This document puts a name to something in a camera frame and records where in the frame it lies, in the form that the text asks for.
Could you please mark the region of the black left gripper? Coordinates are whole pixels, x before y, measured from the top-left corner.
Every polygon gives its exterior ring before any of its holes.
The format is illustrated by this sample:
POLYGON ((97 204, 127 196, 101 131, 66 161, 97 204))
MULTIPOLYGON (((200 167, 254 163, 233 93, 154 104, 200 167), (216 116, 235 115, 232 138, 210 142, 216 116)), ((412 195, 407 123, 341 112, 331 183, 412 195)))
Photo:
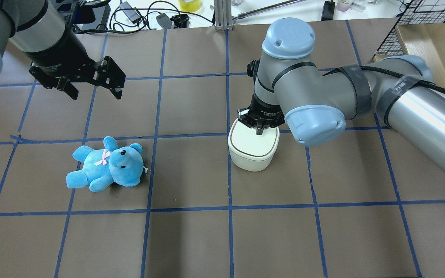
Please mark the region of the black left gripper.
POLYGON ((67 78, 74 76, 79 69, 92 65, 92 84, 108 89, 120 100, 125 86, 126 75, 110 56, 94 62, 88 56, 82 42, 76 35, 62 35, 56 44, 49 49, 28 52, 32 61, 30 74, 46 87, 55 87, 66 93, 73 100, 78 99, 79 90, 67 78))

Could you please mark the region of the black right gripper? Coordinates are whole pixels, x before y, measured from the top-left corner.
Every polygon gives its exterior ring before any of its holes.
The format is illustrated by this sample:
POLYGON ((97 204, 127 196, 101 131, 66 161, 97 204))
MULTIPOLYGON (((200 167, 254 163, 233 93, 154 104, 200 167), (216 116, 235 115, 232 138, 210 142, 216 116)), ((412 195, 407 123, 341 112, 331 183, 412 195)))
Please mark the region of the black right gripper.
POLYGON ((285 124, 280 105, 268 104, 257 95, 252 95, 250 105, 237 111, 237 120, 248 128, 256 129, 256 135, 263 134, 265 129, 276 128, 285 124))

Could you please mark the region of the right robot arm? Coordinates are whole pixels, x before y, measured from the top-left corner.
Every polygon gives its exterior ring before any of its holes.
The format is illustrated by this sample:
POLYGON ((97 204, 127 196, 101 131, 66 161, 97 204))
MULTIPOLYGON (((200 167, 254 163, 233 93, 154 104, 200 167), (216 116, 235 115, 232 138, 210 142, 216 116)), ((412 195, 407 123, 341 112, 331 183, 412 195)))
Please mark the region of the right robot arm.
POLYGON ((311 58, 316 35, 309 23, 281 18, 272 23, 259 60, 247 67, 252 100, 237 120, 261 135, 288 125, 306 147, 331 141, 345 121, 376 113, 445 172, 445 88, 417 55, 350 64, 324 75, 311 58))

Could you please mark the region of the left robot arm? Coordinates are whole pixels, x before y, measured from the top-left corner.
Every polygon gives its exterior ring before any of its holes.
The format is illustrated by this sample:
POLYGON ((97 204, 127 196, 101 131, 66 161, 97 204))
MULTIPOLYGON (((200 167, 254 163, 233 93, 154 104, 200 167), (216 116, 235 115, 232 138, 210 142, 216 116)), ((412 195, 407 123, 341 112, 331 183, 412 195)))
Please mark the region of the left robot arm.
POLYGON ((120 100, 126 75, 113 58, 89 57, 85 46, 49 0, 0 0, 0 74, 11 42, 31 61, 30 74, 46 89, 56 88, 73 100, 84 81, 108 89, 120 100))

